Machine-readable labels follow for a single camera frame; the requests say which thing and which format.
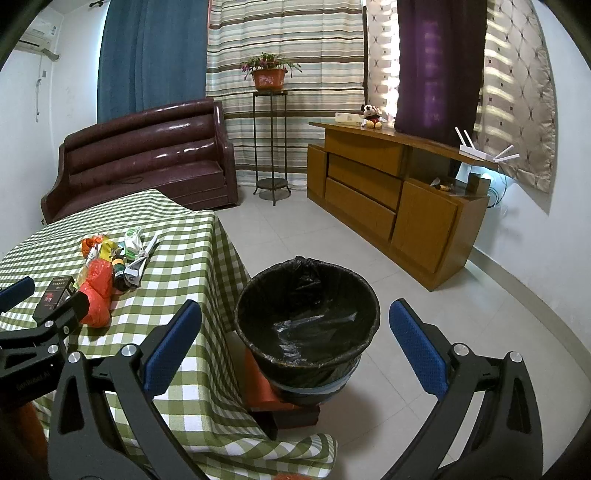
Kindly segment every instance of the stuffed toy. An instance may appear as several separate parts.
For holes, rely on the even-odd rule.
[[[361,126],[365,128],[382,128],[382,122],[386,119],[380,116],[379,109],[373,105],[362,105],[361,111],[363,112],[363,122]]]

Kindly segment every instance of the box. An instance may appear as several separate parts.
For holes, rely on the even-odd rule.
[[[484,179],[476,173],[470,173],[468,175],[468,182],[466,183],[466,193],[484,197],[488,195],[488,188],[490,186],[490,179]]]
[[[41,300],[39,300],[33,312],[33,319],[40,322],[74,295],[75,292],[74,279],[72,277],[54,277],[46,288]]]
[[[357,125],[361,126],[361,122],[365,117],[356,113],[335,113],[335,122],[343,125]]]

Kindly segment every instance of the orange bag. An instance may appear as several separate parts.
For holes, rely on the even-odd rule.
[[[108,260],[95,258],[88,266],[86,282],[105,300],[111,302],[113,265]]]
[[[84,258],[88,257],[88,252],[90,249],[94,247],[96,244],[99,244],[103,241],[102,235],[95,235],[91,236],[90,238],[83,238],[82,239],[82,256]]]
[[[88,315],[80,323],[92,328],[101,328],[109,323],[111,314],[109,313],[110,300],[105,300],[97,291],[85,281],[80,286],[80,291],[88,297]]]

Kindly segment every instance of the trash can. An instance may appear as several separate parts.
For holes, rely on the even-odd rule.
[[[234,327],[282,400],[300,406],[339,392],[379,327],[379,303],[357,273],[295,257],[244,288]]]

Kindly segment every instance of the bottle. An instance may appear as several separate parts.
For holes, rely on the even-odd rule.
[[[129,290],[129,285],[125,282],[125,260],[121,256],[113,259],[113,286],[123,292]]]

